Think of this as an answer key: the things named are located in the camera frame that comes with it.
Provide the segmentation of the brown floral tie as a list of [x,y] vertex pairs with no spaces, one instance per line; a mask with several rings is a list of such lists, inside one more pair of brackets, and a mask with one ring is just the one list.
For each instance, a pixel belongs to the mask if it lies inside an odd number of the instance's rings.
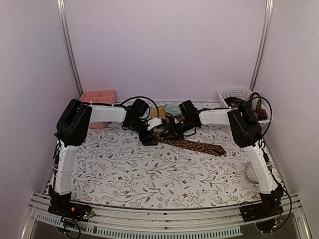
[[155,137],[158,142],[171,145],[177,148],[182,148],[186,150],[191,150],[200,153],[206,153],[215,156],[223,156],[226,155],[226,150],[220,145],[202,143],[202,142],[195,142],[190,141],[187,139],[179,139],[179,140],[170,140],[164,139],[160,132],[155,132]]

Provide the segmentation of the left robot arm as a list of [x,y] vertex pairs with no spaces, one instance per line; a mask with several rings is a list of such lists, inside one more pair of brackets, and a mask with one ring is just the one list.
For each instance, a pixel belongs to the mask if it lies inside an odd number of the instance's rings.
[[57,122],[54,134],[57,145],[53,156],[53,183],[49,187],[51,203],[63,216],[74,212],[71,198],[71,174],[75,155],[86,137],[89,125],[96,122],[122,123],[125,129],[135,131],[143,145],[155,145],[154,128],[162,123],[159,117],[143,118],[149,105],[145,97],[133,97],[134,102],[125,106],[82,102],[72,99]]

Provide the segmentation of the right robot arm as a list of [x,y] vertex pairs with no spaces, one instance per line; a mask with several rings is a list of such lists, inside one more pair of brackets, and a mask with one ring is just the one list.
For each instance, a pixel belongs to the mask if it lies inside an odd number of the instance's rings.
[[175,123],[170,120],[160,134],[167,140],[180,140],[184,133],[203,125],[230,126],[233,141],[248,155],[256,173],[261,203],[242,207],[244,215],[259,213],[262,217],[283,212],[281,198],[286,194],[283,186],[276,179],[271,161],[263,149],[261,126],[248,103],[234,108],[197,109],[192,101],[187,100],[179,106],[184,120]]

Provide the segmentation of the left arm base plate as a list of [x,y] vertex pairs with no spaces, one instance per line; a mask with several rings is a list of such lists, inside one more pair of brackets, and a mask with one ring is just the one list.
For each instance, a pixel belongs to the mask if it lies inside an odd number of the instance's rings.
[[66,207],[58,205],[50,205],[48,212],[54,215],[73,219],[75,221],[87,222],[90,218],[95,216],[95,212],[89,205],[70,203]]

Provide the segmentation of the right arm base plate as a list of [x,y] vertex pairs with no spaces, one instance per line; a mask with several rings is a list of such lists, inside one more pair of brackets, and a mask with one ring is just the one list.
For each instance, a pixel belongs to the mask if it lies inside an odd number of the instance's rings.
[[239,211],[244,222],[278,216],[284,212],[281,201],[270,199],[255,204],[244,201],[240,204]]

